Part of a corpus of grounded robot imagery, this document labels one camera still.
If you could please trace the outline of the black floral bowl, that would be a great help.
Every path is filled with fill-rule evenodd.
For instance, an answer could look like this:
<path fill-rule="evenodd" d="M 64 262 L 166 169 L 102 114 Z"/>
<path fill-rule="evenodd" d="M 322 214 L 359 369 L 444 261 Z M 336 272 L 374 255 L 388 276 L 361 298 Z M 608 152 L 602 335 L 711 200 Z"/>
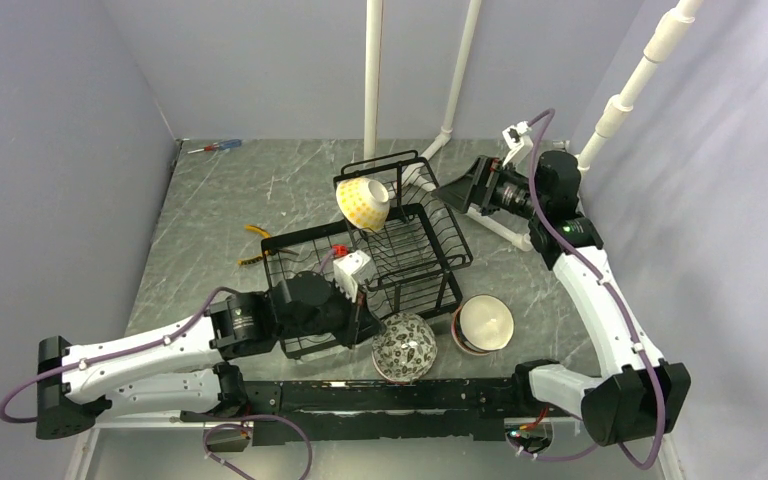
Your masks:
<path fill-rule="evenodd" d="M 394 384 L 411 384 L 425 376 L 438 353 L 436 337 L 426 320 L 399 312 L 382 321 L 373 338 L 372 360 L 376 371 Z"/>

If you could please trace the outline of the yellow patterned bowl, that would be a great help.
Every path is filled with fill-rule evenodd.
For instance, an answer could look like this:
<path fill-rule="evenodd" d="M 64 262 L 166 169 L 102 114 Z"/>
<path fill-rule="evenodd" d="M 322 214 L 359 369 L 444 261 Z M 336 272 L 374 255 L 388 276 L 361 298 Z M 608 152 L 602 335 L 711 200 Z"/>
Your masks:
<path fill-rule="evenodd" d="M 345 219 L 357 229 L 377 232 L 387 221 L 389 191 L 375 179 L 358 177 L 339 182 L 336 201 Z"/>

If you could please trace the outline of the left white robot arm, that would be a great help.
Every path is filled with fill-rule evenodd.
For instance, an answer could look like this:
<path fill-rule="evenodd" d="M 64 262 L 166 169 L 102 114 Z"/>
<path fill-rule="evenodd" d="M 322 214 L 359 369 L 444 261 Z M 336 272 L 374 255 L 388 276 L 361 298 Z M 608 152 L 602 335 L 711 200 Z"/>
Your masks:
<path fill-rule="evenodd" d="M 0 420 L 32 424 L 39 440 L 68 438 L 100 419 L 178 410 L 232 420 L 262 413 L 234 360 L 270 353 L 288 340 L 353 348 L 381 322 L 362 294 L 348 296 L 323 275 L 302 272 L 265 292 L 215 288 L 190 317 L 109 342 L 77 345 L 61 336 L 38 346 L 37 412 Z"/>

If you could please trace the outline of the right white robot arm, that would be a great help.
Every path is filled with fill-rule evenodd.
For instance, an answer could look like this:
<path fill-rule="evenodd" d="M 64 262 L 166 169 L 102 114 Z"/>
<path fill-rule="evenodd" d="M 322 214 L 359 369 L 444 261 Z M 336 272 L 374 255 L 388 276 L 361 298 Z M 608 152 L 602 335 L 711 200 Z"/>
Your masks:
<path fill-rule="evenodd" d="M 435 196 L 452 209 L 526 219 L 532 246 L 566 289 L 595 347 L 600 374 L 590 377 L 550 360 L 520 364 L 511 388 L 517 411 L 534 415 L 547 404 L 579 417 L 600 446 L 672 431 L 691 377 L 671 364 L 644 333 L 615 284 L 604 242 L 578 209 L 577 159 L 546 151 L 523 175 L 498 158 L 478 157 Z"/>

